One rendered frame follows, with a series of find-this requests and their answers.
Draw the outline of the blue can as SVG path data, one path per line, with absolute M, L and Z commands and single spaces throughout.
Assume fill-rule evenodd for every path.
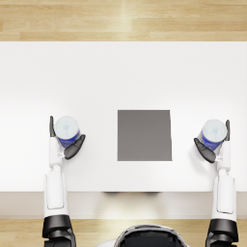
M 224 141 L 228 134 L 228 130 L 224 123 L 219 120 L 208 120 L 199 136 L 198 139 L 207 148 L 215 151 L 216 148 Z
M 70 116 L 64 116 L 55 123 L 55 133 L 64 148 L 70 146 L 80 137 L 79 125 Z

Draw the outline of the dark grey square mat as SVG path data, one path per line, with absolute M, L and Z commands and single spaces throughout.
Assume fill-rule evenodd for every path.
M 169 110 L 118 111 L 119 161 L 171 161 Z

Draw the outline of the dark round robot body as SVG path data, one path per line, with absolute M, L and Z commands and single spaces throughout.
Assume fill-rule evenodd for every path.
M 146 224 L 132 226 L 118 238 L 107 240 L 97 247 L 190 247 L 172 228 Z

